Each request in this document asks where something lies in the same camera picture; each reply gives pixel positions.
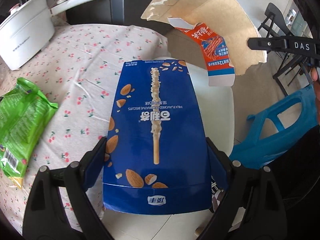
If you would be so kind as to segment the right hand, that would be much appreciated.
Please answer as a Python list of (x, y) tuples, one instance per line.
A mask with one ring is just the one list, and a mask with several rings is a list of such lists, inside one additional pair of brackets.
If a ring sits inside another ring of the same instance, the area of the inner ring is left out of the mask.
[(315, 92), (315, 105), (317, 109), (317, 121), (320, 123), (320, 85), (318, 81), (318, 72), (316, 68), (311, 70), (311, 78), (313, 80), (313, 90)]

